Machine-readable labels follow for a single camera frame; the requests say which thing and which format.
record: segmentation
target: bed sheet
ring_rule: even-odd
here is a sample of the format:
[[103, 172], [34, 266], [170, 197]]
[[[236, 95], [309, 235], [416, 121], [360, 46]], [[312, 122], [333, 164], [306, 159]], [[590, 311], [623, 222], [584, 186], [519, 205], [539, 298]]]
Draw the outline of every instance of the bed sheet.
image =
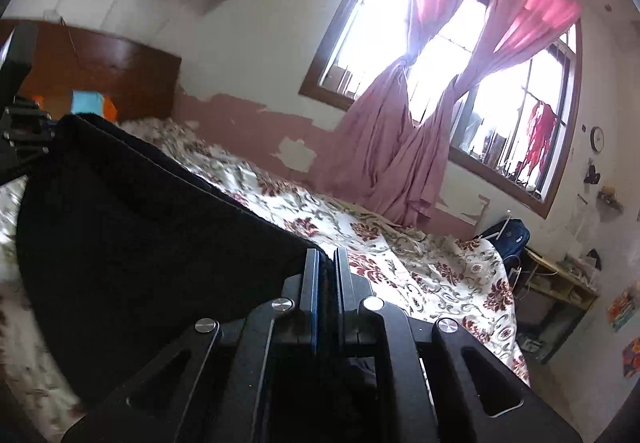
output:
[[[421, 320], [457, 319], [528, 383], [515, 341], [513, 295], [502, 260], [488, 241], [397, 227], [352, 204], [274, 178], [218, 146], [205, 145], [192, 130], [170, 120], [145, 119], [122, 127], [327, 254], [345, 246], [351, 270], [369, 279], [377, 296]], [[48, 353], [20, 285], [14, 235], [23, 188], [24, 180], [0, 188], [0, 363], [36, 427], [58, 441], [82, 416], [82, 406]]]

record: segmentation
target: curtain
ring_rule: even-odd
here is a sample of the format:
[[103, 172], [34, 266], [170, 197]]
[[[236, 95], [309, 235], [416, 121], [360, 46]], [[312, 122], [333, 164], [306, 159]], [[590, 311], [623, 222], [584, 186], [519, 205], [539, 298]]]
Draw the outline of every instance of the curtain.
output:
[[469, 64], [398, 150], [364, 206], [406, 226], [415, 225], [418, 213], [429, 216], [444, 179], [453, 105], [485, 76], [522, 63], [558, 40], [579, 15], [576, 0], [491, 0]]
[[330, 140], [316, 153], [306, 181], [311, 188], [367, 206], [414, 132], [405, 71], [462, 1], [410, 1], [406, 54], [393, 61], [351, 105]]

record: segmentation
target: black garment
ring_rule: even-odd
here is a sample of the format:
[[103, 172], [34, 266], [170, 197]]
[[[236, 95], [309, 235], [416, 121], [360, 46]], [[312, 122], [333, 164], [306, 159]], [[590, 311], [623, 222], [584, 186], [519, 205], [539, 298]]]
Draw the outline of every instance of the black garment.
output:
[[243, 318], [279, 296], [319, 249], [94, 115], [58, 123], [16, 244], [47, 346], [88, 407], [199, 318]]

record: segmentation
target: mattress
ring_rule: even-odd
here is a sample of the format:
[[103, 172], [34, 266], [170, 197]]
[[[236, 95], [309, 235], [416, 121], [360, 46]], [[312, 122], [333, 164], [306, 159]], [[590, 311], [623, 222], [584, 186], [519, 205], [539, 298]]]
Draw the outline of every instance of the mattress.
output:
[[[457, 319], [528, 383], [515, 341], [513, 295], [502, 260], [488, 241], [403, 229], [352, 204], [274, 178], [218, 146], [205, 145], [192, 130], [170, 120], [145, 119], [122, 127], [327, 254], [346, 247], [351, 270], [366, 277], [377, 296], [421, 320]], [[34, 425], [45, 438], [59, 441], [83, 408], [51, 358], [20, 283], [14, 237], [24, 182], [0, 188], [0, 368]]]

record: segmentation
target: wall clock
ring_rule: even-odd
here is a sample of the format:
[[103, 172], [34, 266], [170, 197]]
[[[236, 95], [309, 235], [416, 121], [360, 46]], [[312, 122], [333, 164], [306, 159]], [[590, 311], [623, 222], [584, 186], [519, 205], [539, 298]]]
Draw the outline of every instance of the wall clock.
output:
[[602, 152], [604, 148], [604, 132], [600, 127], [591, 129], [591, 148], [595, 152]]

